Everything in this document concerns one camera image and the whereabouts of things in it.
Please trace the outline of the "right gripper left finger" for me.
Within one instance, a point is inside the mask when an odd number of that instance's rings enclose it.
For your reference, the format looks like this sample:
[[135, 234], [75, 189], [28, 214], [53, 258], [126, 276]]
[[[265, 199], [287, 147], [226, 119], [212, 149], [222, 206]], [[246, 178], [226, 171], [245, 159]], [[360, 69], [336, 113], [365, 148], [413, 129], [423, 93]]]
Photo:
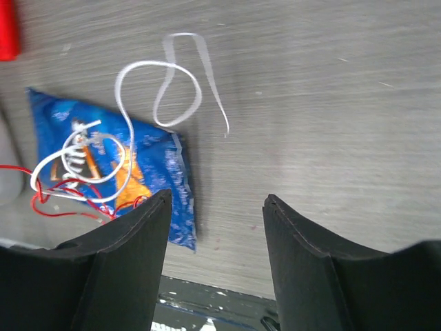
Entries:
[[56, 248], [1, 249], [2, 330], [149, 330], [172, 194]]

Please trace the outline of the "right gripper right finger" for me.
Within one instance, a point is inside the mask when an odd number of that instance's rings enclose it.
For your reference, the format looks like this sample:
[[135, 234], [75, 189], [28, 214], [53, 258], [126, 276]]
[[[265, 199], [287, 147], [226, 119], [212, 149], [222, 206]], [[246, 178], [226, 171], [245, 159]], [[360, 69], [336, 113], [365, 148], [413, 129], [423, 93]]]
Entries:
[[440, 242], [386, 253], [299, 214], [276, 195], [263, 206], [282, 330], [439, 330]]

